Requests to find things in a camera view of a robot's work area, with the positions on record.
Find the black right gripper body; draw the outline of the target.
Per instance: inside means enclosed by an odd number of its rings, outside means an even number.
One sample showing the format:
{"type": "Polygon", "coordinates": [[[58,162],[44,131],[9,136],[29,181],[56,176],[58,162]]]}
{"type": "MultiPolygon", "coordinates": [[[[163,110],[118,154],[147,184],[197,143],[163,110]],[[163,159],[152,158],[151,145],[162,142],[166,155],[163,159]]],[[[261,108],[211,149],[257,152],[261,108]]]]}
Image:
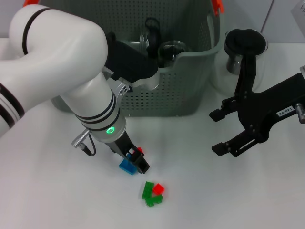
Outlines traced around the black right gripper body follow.
{"type": "Polygon", "coordinates": [[[268,140],[276,123],[294,115],[305,123],[305,78],[302,73],[280,82],[261,93],[251,93],[238,110],[245,130],[257,143],[268,140]]]}

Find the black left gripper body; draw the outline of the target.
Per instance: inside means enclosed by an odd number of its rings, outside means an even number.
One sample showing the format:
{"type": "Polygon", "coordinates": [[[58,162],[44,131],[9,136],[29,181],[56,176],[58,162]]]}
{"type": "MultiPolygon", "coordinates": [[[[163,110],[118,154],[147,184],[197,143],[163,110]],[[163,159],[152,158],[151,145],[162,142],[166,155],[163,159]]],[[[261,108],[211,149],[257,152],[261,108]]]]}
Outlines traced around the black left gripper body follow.
{"type": "Polygon", "coordinates": [[[114,142],[106,143],[106,145],[112,150],[112,152],[119,154],[123,159],[127,159],[129,150],[133,149],[133,143],[126,132],[124,132],[114,142]]]}

